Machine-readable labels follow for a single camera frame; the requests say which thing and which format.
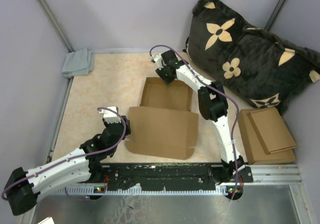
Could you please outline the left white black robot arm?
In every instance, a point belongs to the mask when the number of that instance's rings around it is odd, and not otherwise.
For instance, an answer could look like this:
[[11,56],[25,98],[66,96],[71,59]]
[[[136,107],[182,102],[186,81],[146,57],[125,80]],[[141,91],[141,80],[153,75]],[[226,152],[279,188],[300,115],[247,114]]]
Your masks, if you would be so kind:
[[8,201],[12,214],[18,216],[68,185],[101,181],[104,176],[101,161],[112,157],[118,144],[130,133],[130,121],[124,116],[120,122],[106,123],[101,134],[64,157],[33,169],[19,167],[13,170],[1,194],[2,199]]

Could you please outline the brown cardboard box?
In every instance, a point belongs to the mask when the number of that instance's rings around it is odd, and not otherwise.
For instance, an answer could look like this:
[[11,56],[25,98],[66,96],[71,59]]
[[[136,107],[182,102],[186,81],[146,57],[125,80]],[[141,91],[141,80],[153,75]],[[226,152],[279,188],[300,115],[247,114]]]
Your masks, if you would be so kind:
[[174,80],[145,80],[140,105],[127,115],[131,134],[125,146],[131,153],[186,160],[194,153],[199,115],[191,111],[193,90]]

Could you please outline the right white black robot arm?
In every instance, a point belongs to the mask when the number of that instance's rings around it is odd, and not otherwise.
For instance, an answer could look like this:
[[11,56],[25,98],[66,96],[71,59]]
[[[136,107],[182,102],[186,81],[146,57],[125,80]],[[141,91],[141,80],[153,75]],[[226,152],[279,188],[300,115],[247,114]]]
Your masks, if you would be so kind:
[[217,132],[224,179],[237,181],[241,170],[245,168],[245,162],[236,148],[234,129],[229,128],[228,101],[222,83],[212,82],[200,75],[185,60],[179,60],[173,50],[150,55],[150,59],[156,64],[156,73],[165,84],[180,80],[197,93],[201,116],[211,121]]

